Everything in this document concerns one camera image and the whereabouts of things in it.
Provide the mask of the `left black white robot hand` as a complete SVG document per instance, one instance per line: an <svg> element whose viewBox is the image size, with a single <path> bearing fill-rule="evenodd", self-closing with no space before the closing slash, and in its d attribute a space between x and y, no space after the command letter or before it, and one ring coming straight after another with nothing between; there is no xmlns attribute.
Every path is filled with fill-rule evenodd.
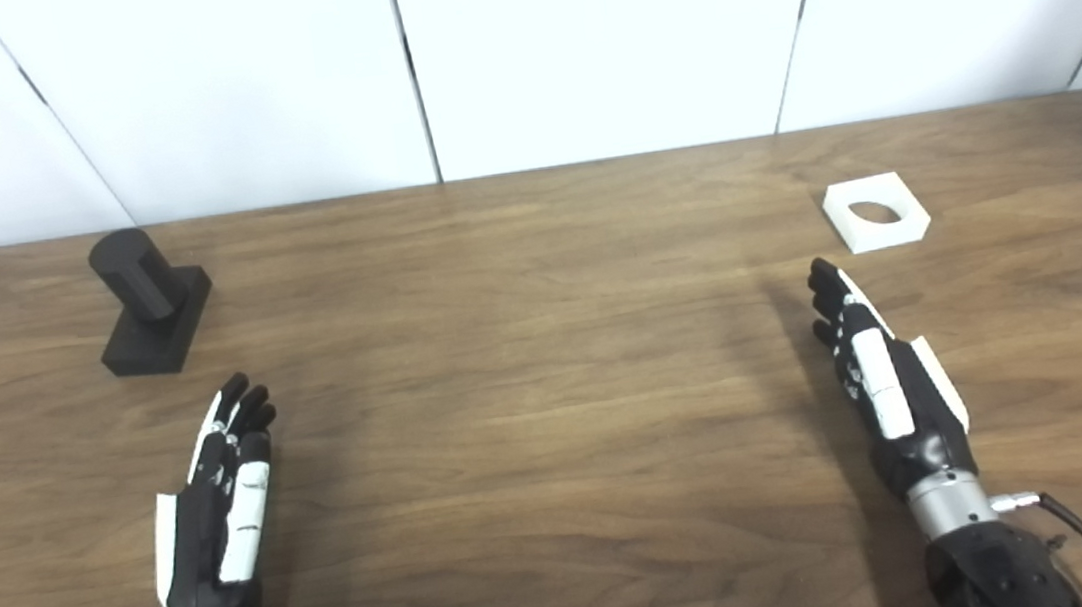
<svg viewBox="0 0 1082 607"><path fill-rule="evenodd" d="M263 607L259 556L275 417L269 390L245 372L212 397L186 481L156 497L154 568L163 607Z"/></svg>

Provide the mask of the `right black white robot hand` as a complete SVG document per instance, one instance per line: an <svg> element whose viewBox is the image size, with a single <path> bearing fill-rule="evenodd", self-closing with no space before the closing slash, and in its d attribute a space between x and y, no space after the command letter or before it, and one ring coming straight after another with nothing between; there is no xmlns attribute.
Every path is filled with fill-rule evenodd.
<svg viewBox="0 0 1082 607"><path fill-rule="evenodd" d="M818 313L813 332L871 435L871 463L887 490L905 498L933 474L976 473L968 410L928 340L895 335L829 260L812 261L808 285Z"/></svg>

